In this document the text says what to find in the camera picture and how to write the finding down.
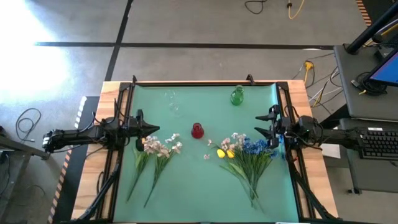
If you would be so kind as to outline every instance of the green vase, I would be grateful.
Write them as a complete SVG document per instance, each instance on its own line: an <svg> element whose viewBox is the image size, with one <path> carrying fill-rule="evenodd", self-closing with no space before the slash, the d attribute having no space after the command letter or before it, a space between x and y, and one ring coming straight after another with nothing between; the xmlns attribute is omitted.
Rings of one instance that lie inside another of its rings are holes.
<svg viewBox="0 0 398 224"><path fill-rule="evenodd" d="M233 105L238 106L243 102L243 86L237 85L231 94L231 102Z"/></svg>

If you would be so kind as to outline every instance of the yellow flower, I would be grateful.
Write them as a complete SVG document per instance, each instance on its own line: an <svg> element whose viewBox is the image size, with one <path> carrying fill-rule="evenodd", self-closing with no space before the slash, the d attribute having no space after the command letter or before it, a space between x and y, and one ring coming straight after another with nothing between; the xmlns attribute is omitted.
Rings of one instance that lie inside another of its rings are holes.
<svg viewBox="0 0 398 224"><path fill-rule="evenodd" d="M233 157L235 157L235 153L232 150L227 150L226 154L228 155L228 158L232 159Z"/></svg>
<svg viewBox="0 0 398 224"><path fill-rule="evenodd" d="M217 149L217 155L220 158L224 158L225 152L222 149Z"/></svg>

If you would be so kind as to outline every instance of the computer monitor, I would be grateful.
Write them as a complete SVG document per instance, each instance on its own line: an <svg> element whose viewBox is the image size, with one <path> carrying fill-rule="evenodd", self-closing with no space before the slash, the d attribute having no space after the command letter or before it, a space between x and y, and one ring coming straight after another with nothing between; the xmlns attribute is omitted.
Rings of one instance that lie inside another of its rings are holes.
<svg viewBox="0 0 398 224"><path fill-rule="evenodd" d="M367 76L368 81L389 86L398 86L398 49L393 50Z"/></svg>

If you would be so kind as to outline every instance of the black keyboard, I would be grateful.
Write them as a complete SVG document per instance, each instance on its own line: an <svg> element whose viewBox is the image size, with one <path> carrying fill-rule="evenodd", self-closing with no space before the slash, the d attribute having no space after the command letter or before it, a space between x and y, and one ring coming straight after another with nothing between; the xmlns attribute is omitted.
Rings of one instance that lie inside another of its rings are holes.
<svg viewBox="0 0 398 224"><path fill-rule="evenodd" d="M363 131L359 145L362 159L398 160L398 131Z"/></svg>

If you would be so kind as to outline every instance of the green tablecloth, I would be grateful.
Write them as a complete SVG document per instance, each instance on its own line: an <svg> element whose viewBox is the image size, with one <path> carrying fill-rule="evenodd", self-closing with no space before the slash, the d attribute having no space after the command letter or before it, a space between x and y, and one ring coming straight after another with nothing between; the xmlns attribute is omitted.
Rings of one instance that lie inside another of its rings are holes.
<svg viewBox="0 0 398 224"><path fill-rule="evenodd" d="M233 90L233 86L135 87L132 115L142 109L146 122L160 126L154 136L164 143L173 133L180 133L183 147L163 171L144 208L152 186L154 158L126 202L135 171L135 139L131 139L124 150L114 222L298 221L292 181L283 158L274 159L258 183L263 213L252 208L239 180L219 167L224 161L207 146L208 139L220 145L232 133L261 139L254 127L270 125L254 117L267 114L278 104L275 85L245 86L244 101L239 106L229 100ZM205 130L202 139L191 137L196 122ZM204 154L210 154L210 159L204 160Z"/></svg>

